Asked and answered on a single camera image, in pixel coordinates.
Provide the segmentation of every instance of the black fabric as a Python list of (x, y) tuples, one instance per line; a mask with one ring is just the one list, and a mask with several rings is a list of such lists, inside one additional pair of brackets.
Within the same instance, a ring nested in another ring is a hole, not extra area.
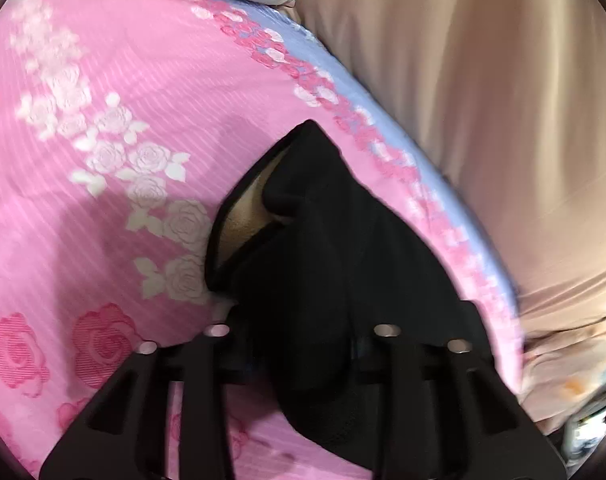
[[(284, 150), (262, 194), (279, 220), (218, 265), (224, 219)], [(474, 305), (459, 299), (421, 238), (355, 181), (313, 121), (280, 140), (225, 200), (209, 240), (206, 282), (240, 303), (292, 426), (368, 468), (379, 393), (355, 383), (352, 364), (374, 326), (396, 324), (439, 346), (465, 338), (491, 360)]]

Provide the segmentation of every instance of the beige fabric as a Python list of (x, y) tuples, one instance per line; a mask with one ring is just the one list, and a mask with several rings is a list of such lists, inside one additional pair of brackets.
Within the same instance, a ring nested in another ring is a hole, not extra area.
[(530, 343), (523, 372), (519, 401), (551, 433), (606, 381), (606, 319)]
[(298, 0), (296, 11), (478, 216), (529, 338), (606, 317), (597, 0)]

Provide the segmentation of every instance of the pink rose pattern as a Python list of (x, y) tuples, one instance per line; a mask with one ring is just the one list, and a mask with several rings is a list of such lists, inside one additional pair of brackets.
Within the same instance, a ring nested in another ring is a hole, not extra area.
[(38, 397), (49, 380), (45, 355), (19, 312), (0, 320), (0, 378), (27, 397)]
[(76, 416), (81, 413), (85, 405), (90, 401), (90, 397), (84, 397), (77, 402), (64, 402), (56, 410), (56, 420), (62, 431), (66, 431)]
[[(362, 152), (371, 155), (381, 174), (403, 183), (415, 206), (414, 223), (435, 235), (439, 240), (436, 249), (447, 264), (466, 269), (465, 295), (482, 300), (478, 306), (493, 319), (500, 319), (500, 326), (506, 330), (506, 338), (513, 339), (519, 332), (518, 322), (512, 319), (501, 291), (484, 274), (464, 232), (451, 224), (438, 197), (421, 181), (412, 156), (387, 145), (378, 129), (368, 124), (368, 118), (359, 113), (349, 99), (336, 92), (329, 78), (321, 76), (311, 63), (291, 56), (282, 42), (274, 41), (259, 23), (249, 20), (242, 10), (235, 9), (223, 0), (198, 0), (198, 5), (209, 10), (214, 20), (219, 22), (221, 31), (234, 38), (236, 44), (245, 47), (254, 60), (267, 68), (285, 72), (324, 109), (333, 113), (337, 126), (352, 135)], [(232, 20), (230, 14), (242, 20)], [(275, 59), (281, 56), (276, 56), (274, 50), (283, 55), (283, 62)]]
[(76, 376), (90, 388), (100, 388), (139, 341), (134, 321), (116, 304), (84, 314), (72, 330)]

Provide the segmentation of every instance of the metal screw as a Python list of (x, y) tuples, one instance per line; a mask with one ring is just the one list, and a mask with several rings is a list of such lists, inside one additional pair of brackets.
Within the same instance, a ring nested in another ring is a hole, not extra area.
[(453, 339), (448, 343), (448, 350), (454, 354), (465, 354), (472, 350), (472, 345), (465, 339)]
[(136, 348), (137, 354), (150, 355), (157, 351), (158, 345), (154, 341), (142, 341)]
[(205, 329), (205, 335), (208, 337), (225, 337), (229, 334), (229, 327), (225, 324), (210, 325)]
[(397, 325), (376, 325), (374, 333), (379, 337), (396, 337), (400, 335), (401, 329)]

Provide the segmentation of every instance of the white rose pattern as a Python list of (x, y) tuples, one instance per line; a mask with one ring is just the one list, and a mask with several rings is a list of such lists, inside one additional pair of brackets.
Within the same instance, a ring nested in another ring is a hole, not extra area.
[(143, 209), (162, 206), (167, 198), (165, 181), (157, 176), (141, 176), (128, 187), (128, 198)]
[(374, 124), (374, 117), (372, 117), (372, 114), (369, 112), (369, 110), (366, 110), (366, 108), (356, 106), (354, 107), (354, 111), (365, 119), (365, 123), (368, 124), (368, 126), (372, 126)]
[(86, 128), (85, 116), (79, 113), (63, 117), (58, 123), (56, 132), (69, 139), (84, 132)]
[(167, 207), (163, 235), (198, 256), (205, 256), (211, 222), (196, 200), (177, 200)]
[(85, 163), (88, 168), (97, 173), (112, 173), (125, 163), (125, 148), (119, 142), (99, 140), (94, 152), (85, 160)]
[(203, 260), (188, 254), (165, 266), (167, 295), (173, 300), (202, 303), (207, 294), (203, 280)]
[(167, 167), (170, 150), (154, 142), (143, 142), (134, 152), (129, 153), (128, 158), (134, 171), (143, 174), (158, 173)]
[(189, 301), (194, 304), (205, 304), (209, 300), (209, 292), (203, 278), (203, 260), (187, 254), (165, 264), (161, 273), (149, 258), (136, 258), (134, 266), (145, 276), (141, 284), (141, 296), (148, 300), (161, 294), (176, 301)]
[(264, 32), (267, 32), (272, 38), (272, 41), (276, 41), (277, 43), (284, 43), (282, 35), (280, 35), (276, 30), (272, 30), (271, 28), (264, 28)]
[(317, 108), (321, 105), (317, 98), (305, 90), (302, 86), (296, 85), (294, 87), (294, 95), (304, 101), (305, 104), (311, 108)]
[[(213, 18), (203, 7), (193, 6), (192, 12), (202, 19)], [(112, 182), (122, 182), (131, 205), (131, 214), (124, 226), (127, 231), (145, 228), (151, 235), (171, 240), (190, 251), (167, 262), (163, 271), (148, 258), (134, 260), (138, 271), (145, 276), (141, 285), (144, 299), (164, 292), (172, 300), (207, 303), (209, 293), (203, 277), (203, 256), (211, 220), (205, 207), (195, 200), (167, 203), (167, 179), (186, 181), (184, 165), (190, 160), (190, 154), (173, 153), (155, 142), (139, 142), (138, 137), (150, 129), (149, 124), (135, 120), (131, 108), (113, 91), (105, 96), (104, 110), (90, 116), (88, 121), (83, 110), (92, 103), (92, 89), (76, 63), (84, 51), (78, 45), (79, 37), (72, 31), (54, 29), (51, 16), (52, 9), (41, 0), (24, 2), (12, 15), (19, 22), (19, 30), (10, 37), (10, 45), (27, 57), (26, 72), (40, 79), (46, 91), (37, 96), (23, 95), (17, 117), (35, 128), (40, 140), (46, 141), (58, 134), (68, 139), (75, 150), (88, 154), (85, 168), (72, 170), (68, 179), (84, 186), (89, 195), (98, 198)], [(235, 13), (230, 13), (229, 19), (242, 21)], [(267, 32), (275, 41), (280, 38), (275, 31)], [(283, 62), (283, 55), (276, 50), (268, 55)], [(161, 208), (164, 213), (150, 215), (150, 211)]]
[(324, 86), (318, 86), (317, 87), (317, 93), (323, 99), (327, 99), (328, 101), (330, 101), (331, 103), (333, 103), (335, 105), (339, 104), (339, 98), (329, 88), (326, 88)]

